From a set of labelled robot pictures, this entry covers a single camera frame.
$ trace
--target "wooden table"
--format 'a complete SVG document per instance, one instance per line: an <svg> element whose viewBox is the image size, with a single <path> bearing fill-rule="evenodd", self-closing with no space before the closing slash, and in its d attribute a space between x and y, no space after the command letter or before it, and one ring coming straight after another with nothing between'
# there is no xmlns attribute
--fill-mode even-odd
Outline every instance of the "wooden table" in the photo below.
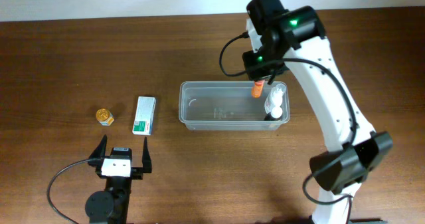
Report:
<svg viewBox="0 0 425 224"><path fill-rule="evenodd" d="M425 8L319 11L351 94L394 148L354 200L352 218L425 223ZM308 217L301 191L308 161L325 151L312 109L294 76L291 120L275 132L189 131L178 118L186 80L228 78L218 68L227 40L244 31L245 14L0 23L0 220L64 222L48 206L46 187L64 166L87 158L104 134L133 149L136 98L157 98L148 137L153 173L135 181L129 223L268 223ZM242 69L248 40L224 63ZM95 119L98 108L116 117ZM86 199L104 188L94 169L59 177L52 199L87 223ZM317 195L317 185L309 187Z"/></svg>

